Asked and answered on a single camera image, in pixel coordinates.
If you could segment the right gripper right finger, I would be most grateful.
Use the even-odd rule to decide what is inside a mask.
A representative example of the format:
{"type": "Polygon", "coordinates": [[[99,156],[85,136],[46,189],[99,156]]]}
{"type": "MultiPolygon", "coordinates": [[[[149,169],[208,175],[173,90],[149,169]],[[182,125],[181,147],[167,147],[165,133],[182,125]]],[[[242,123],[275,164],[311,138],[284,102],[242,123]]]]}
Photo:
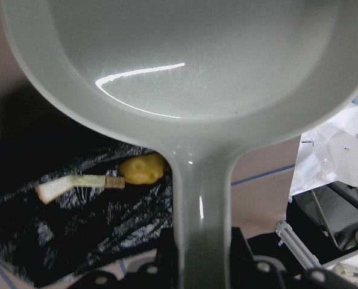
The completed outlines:
{"type": "Polygon", "coordinates": [[[299,278],[270,256],[254,255],[238,227],[231,229],[231,288],[357,288],[350,281],[320,267],[305,269],[299,278]]]}

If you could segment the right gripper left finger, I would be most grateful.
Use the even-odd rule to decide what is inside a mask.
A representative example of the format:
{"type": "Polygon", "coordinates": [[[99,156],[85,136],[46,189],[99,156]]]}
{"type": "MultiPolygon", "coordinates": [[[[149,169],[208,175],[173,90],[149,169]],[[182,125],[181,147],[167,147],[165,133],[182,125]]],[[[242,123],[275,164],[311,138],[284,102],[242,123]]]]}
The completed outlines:
{"type": "Polygon", "coordinates": [[[85,274],[69,288],[178,288],[178,250],[174,242],[174,230],[160,231],[157,252],[153,261],[141,264],[136,271],[122,279],[114,274],[95,270],[85,274]]]}

